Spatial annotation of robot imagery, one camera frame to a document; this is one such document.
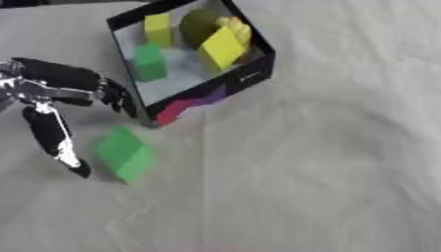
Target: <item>gray fabric surface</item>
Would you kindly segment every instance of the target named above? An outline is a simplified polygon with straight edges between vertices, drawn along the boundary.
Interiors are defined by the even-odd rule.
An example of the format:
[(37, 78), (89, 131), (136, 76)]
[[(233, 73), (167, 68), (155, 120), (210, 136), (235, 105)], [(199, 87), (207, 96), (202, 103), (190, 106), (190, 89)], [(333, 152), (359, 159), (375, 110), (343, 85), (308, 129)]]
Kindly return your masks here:
[[(84, 157), (119, 124), (153, 147), (132, 186), (75, 177), (1, 114), (0, 251), (440, 251), (441, 3), (237, 1), (279, 52), (271, 81), (155, 131), (60, 105)], [(134, 6), (0, 10), (0, 58), (124, 82), (104, 19)]]

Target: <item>green cube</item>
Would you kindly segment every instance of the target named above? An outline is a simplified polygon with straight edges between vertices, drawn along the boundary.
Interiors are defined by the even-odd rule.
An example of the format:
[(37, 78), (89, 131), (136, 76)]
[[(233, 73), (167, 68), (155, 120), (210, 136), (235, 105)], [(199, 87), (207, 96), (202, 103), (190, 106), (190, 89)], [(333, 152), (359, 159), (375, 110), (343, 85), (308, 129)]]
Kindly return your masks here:
[(132, 66), (141, 82), (149, 82), (167, 77), (165, 59), (160, 53), (159, 46), (146, 43), (135, 47)]
[(104, 137), (95, 153), (126, 183), (133, 182), (152, 162), (152, 151), (124, 127), (117, 127)]

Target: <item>cube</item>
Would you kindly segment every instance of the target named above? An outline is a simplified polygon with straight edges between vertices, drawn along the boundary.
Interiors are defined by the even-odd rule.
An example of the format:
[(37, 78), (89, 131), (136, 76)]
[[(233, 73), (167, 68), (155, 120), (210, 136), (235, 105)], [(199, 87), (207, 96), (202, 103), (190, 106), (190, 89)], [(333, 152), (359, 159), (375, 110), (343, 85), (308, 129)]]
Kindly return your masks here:
[(201, 61), (213, 73), (226, 70), (244, 53), (244, 47), (228, 26), (220, 28), (198, 49)]
[(95, 154), (126, 183), (133, 182), (152, 162), (152, 151), (124, 127), (117, 127), (104, 137)]
[(168, 13), (146, 16), (144, 30), (146, 39), (150, 43), (155, 43), (160, 47), (170, 47), (173, 44), (170, 14)]
[(165, 59), (154, 43), (137, 46), (132, 59), (137, 80), (149, 82), (167, 76)]

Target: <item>open cardboard box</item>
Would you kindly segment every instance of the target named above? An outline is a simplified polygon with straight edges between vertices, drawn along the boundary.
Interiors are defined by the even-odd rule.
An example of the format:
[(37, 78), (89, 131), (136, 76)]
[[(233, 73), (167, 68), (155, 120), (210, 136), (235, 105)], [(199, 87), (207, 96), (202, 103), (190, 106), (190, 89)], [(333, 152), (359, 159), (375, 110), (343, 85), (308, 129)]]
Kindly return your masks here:
[[(244, 60), (227, 71), (210, 75), (196, 52), (181, 39), (179, 24), (191, 10), (207, 8), (223, 16), (238, 17), (253, 32), (252, 48)], [(169, 12), (173, 25), (173, 47), (162, 49), (167, 78), (142, 83), (136, 80), (131, 59), (136, 46), (144, 44), (144, 19)], [(139, 104), (140, 120), (149, 127), (164, 126), (196, 107), (212, 104), (271, 78), (274, 48), (231, 0), (160, 0), (107, 20), (130, 75), (131, 87)]]

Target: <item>yellow block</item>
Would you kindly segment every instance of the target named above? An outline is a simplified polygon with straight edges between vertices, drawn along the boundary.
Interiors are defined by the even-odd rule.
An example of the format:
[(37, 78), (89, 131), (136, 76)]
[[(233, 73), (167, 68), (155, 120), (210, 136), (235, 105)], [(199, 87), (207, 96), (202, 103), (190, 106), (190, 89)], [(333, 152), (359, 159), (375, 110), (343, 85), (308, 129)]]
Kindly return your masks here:
[(214, 72), (226, 70), (245, 49), (227, 26), (219, 29), (198, 49), (198, 55), (207, 68)]
[(144, 31), (148, 42), (155, 43), (160, 47), (172, 46), (170, 14), (163, 13), (146, 16)]

